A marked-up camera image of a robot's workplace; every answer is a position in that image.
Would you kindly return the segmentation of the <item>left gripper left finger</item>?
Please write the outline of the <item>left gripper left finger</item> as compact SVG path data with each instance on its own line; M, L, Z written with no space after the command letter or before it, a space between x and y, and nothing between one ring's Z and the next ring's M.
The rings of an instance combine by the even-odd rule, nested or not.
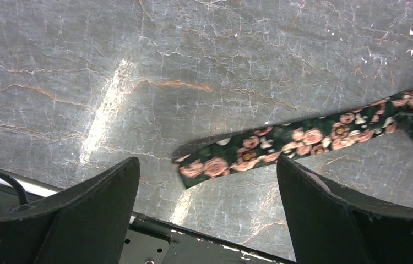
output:
M19 206L0 212L0 263L118 263L140 180L130 157L51 196L29 201L0 172Z

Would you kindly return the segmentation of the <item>black pink rose tie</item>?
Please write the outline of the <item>black pink rose tie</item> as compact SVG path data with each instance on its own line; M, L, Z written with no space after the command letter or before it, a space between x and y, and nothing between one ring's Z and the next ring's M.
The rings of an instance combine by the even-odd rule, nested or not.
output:
M206 180L275 164L280 155L300 159L339 150L401 127L396 120L413 113L413 90L375 103L299 122L242 132L173 161L186 188Z

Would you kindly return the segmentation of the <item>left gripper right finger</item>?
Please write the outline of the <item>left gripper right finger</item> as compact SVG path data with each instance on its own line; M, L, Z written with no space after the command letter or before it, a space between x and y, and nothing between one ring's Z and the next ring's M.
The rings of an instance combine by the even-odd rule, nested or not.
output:
M413 208L280 156L277 180L298 263L413 263Z

